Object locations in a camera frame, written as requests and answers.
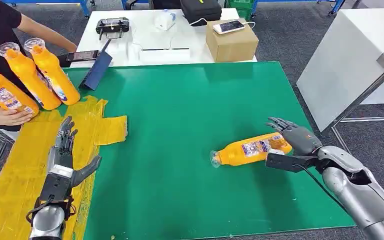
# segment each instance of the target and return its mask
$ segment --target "green mat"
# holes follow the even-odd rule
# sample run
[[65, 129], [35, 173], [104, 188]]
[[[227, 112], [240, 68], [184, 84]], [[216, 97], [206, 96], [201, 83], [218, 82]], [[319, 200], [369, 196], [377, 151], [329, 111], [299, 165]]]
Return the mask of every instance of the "green mat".
[[[88, 69], [65, 71], [78, 85]], [[105, 117], [128, 116], [126, 141], [100, 148], [85, 240], [354, 225], [305, 172], [210, 164], [211, 150], [273, 132], [269, 116], [310, 127], [278, 62], [112, 67], [82, 95], [109, 100]]]

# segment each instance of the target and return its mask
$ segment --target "yellow tape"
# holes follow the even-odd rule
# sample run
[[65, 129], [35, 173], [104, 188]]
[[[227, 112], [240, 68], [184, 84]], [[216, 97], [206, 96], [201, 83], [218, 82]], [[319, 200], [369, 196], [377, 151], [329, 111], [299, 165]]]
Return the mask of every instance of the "yellow tape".
[[[43, 111], [24, 124], [0, 173], [0, 240], [28, 238], [31, 227], [25, 216], [41, 193], [48, 151], [66, 116], [73, 117], [74, 128], [78, 129], [73, 148], [74, 169], [88, 164], [99, 152], [99, 145], [126, 139], [127, 117], [102, 118], [106, 103], [88, 96], [86, 101], [69, 106], [64, 117], [57, 110]], [[64, 239], [83, 239], [94, 179], [95, 174], [73, 189], [77, 214], [67, 221]]]

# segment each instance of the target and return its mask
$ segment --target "cardboard box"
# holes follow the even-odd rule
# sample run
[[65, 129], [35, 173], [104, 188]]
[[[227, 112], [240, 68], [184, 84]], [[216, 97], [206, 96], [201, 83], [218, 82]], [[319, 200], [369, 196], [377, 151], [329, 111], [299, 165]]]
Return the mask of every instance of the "cardboard box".
[[213, 29], [213, 25], [231, 21], [234, 19], [209, 21], [206, 26], [205, 41], [216, 63], [252, 60], [256, 53], [259, 40], [248, 24], [244, 29], [225, 34], [218, 34]]

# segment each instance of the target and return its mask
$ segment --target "orange bottle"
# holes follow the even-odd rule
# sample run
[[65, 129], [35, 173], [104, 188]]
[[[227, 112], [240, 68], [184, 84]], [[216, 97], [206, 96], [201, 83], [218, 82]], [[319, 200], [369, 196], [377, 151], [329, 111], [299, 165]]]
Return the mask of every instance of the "orange bottle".
[[210, 160], [215, 168], [225, 164], [238, 166], [266, 160], [271, 149], [287, 154], [292, 147], [280, 133], [274, 132], [231, 143], [220, 151], [211, 151]]
[[0, 74], [0, 107], [26, 111], [33, 117], [39, 113], [36, 102], [20, 90], [14, 83]]
[[31, 53], [34, 62], [64, 104], [72, 105], [80, 100], [79, 92], [60, 67], [57, 56], [45, 47], [45, 41], [37, 37], [31, 38], [25, 41], [24, 49]]
[[44, 109], [52, 110], [61, 105], [60, 99], [52, 91], [50, 84], [36, 70], [33, 60], [20, 52], [20, 46], [17, 43], [1, 44], [0, 56], [6, 59], [11, 70]]

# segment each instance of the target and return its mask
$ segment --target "smartphone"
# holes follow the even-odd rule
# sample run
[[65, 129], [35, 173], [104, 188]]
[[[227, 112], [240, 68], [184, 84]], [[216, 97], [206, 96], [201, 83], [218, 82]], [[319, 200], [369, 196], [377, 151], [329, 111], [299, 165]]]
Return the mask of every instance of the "smartphone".
[[237, 30], [244, 29], [245, 26], [238, 20], [229, 21], [221, 24], [216, 24], [212, 26], [212, 28], [218, 33], [218, 34], [226, 34], [230, 32], [234, 32]]
[[91, 60], [96, 60], [98, 55], [99, 55], [98, 50], [69, 52], [67, 54], [67, 61], [68, 62], [91, 61]]

